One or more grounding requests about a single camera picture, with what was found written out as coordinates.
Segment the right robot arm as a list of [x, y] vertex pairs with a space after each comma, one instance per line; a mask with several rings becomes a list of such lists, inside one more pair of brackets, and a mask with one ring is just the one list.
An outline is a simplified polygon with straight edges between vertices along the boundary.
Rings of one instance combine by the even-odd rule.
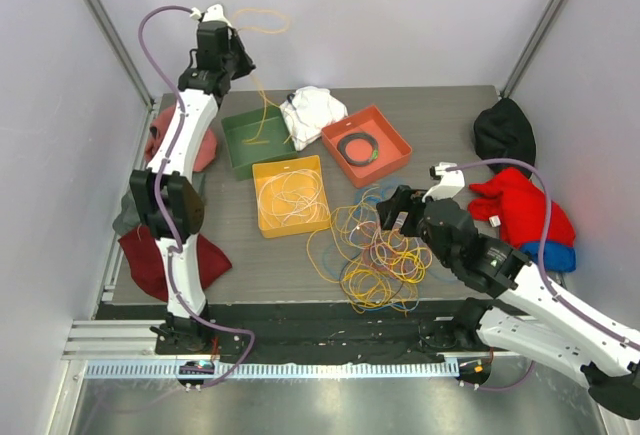
[[457, 346], [481, 343], [517, 352], [572, 379], [608, 411], [639, 417], [639, 333], [589, 306], [540, 266], [505, 242], [482, 234], [469, 212], [451, 198], [397, 187], [377, 204], [380, 226], [421, 239], [440, 264], [467, 287], [534, 317], [519, 321], [496, 306], [468, 302], [451, 326]]

